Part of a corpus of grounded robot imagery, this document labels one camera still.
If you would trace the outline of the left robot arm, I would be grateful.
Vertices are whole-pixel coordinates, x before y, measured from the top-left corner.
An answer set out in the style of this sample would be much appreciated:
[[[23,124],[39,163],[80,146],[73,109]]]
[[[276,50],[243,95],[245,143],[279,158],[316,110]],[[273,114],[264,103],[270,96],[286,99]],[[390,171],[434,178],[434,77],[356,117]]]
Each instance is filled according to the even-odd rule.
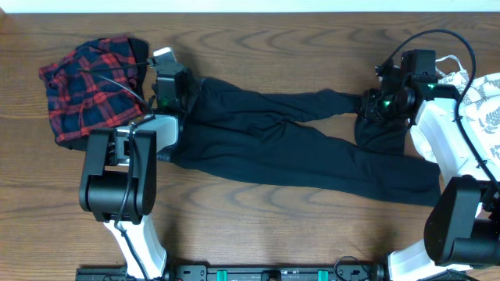
[[[168,254],[151,212],[157,184],[157,154],[175,148],[184,125],[182,96],[188,68],[150,59],[156,71],[156,108],[142,121],[91,132],[82,172],[82,209],[115,237],[126,259],[121,268],[78,269],[78,280],[168,280]]]

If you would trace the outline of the black leggings with red waistband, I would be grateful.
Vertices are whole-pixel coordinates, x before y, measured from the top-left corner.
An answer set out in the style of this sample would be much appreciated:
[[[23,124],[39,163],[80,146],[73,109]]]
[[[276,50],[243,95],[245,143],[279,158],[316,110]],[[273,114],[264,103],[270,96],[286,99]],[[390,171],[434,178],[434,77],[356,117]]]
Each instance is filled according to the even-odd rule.
[[[178,143],[157,158],[239,182],[434,206],[440,169],[405,155],[403,125],[358,118],[353,142],[311,127],[314,120],[355,112],[359,102],[357,95],[331,89],[260,94],[206,78],[192,85]]]

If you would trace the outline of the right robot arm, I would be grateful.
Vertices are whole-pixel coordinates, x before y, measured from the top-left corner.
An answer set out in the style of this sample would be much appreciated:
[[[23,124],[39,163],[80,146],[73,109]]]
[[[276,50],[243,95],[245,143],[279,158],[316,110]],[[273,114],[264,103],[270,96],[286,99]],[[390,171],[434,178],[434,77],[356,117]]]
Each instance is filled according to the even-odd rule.
[[[381,85],[363,96],[361,114],[409,127],[418,153],[436,163],[445,190],[423,239],[392,252],[385,280],[464,280],[470,269],[499,263],[499,76],[464,68],[443,73],[431,50],[403,53],[377,68]]]

